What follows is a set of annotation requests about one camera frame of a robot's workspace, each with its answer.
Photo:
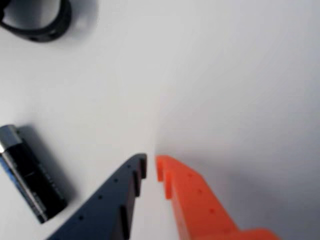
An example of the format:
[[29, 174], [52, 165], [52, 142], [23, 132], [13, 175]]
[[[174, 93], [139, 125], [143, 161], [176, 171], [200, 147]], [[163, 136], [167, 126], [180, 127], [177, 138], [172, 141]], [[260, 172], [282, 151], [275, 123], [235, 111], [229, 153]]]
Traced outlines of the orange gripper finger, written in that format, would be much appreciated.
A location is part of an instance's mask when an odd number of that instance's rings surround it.
[[203, 176], [169, 155], [157, 155], [158, 181], [171, 201], [182, 240], [277, 240], [265, 228], [241, 230]]

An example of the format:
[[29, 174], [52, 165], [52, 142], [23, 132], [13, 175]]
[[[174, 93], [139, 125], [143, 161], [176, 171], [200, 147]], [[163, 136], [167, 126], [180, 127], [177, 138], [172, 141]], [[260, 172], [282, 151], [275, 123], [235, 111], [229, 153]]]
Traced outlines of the blue-grey gripper finger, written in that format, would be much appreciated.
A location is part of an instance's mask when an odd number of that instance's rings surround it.
[[128, 240], [146, 177], [147, 155], [133, 155], [49, 239]]

